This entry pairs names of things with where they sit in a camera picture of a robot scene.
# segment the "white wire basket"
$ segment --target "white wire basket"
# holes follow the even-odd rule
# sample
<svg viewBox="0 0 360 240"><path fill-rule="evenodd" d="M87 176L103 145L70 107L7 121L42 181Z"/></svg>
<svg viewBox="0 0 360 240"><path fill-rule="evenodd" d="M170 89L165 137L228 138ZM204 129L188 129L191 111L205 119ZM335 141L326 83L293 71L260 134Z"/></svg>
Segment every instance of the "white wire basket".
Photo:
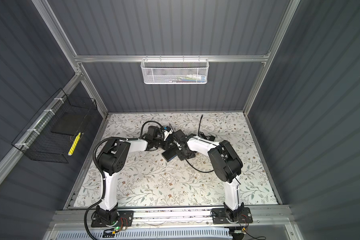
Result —
<svg viewBox="0 0 360 240"><path fill-rule="evenodd" d="M206 84L209 62L141 61L145 84Z"/></svg>

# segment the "black wire basket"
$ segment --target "black wire basket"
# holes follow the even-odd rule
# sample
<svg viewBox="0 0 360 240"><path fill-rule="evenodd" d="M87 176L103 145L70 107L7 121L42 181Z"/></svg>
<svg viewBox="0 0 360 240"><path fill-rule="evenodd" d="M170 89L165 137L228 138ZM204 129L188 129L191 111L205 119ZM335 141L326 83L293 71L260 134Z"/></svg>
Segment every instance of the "black wire basket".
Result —
<svg viewBox="0 0 360 240"><path fill-rule="evenodd" d="M68 163L87 126L95 118L96 101L64 94L42 118L24 128L12 145L34 161Z"/></svg>

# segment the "floral tablecloth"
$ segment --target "floral tablecloth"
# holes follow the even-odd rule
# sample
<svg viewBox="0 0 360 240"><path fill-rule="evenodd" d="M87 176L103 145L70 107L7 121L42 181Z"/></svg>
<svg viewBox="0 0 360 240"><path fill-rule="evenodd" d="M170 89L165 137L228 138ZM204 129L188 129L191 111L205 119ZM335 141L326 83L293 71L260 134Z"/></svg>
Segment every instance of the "floral tablecloth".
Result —
<svg viewBox="0 0 360 240"><path fill-rule="evenodd" d="M243 161L240 196L246 205L277 204L260 162L243 113L203 113L200 131L227 140ZM112 114L103 138L137 137L145 121L155 120L174 130L197 134L201 113ZM128 155L117 185L119 206L222 205L224 189L215 173L200 173L175 157L166 162L163 150ZM189 160L200 170L211 170L208 157L197 154ZM88 207L98 201L100 173L92 163L77 195L74 207Z"/></svg>

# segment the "yellow marker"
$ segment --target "yellow marker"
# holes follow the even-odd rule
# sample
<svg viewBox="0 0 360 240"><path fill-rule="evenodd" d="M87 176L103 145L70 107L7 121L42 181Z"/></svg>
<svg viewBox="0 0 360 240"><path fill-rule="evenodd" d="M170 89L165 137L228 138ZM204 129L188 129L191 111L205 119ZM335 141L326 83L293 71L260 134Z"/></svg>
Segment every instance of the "yellow marker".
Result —
<svg viewBox="0 0 360 240"><path fill-rule="evenodd" d="M76 148L76 146L77 146L77 143L78 143L78 141L80 140L80 137L81 137L81 132L79 132L79 134L78 134L78 135L76 136L76 138L75 138L75 141L73 141L72 147L71 147L71 149L70 149L69 152L68 152L68 156L72 156L73 151L75 151L75 148Z"/></svg>

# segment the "black pad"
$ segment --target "black pad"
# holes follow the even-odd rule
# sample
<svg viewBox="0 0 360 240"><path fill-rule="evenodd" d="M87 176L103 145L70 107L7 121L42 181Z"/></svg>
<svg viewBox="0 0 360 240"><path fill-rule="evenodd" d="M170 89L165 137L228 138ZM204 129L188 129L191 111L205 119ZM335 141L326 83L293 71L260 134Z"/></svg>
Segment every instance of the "black pad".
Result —
<svg viewBox="0 0 360 240"><path fill-rule="evenodd" d="M52 127L51 132L75 136L78 132L86 129L90 120L91 117L88 115L64 113Z"/></svg>
<svg viewBox="0 0 360 240"><path fill-rule="evenodd" d="M161 155L165 158L167 162L171 161L174 157L177 156L176 151L178 150L177 146L173 146L167 151L163 152Z"/></svg>

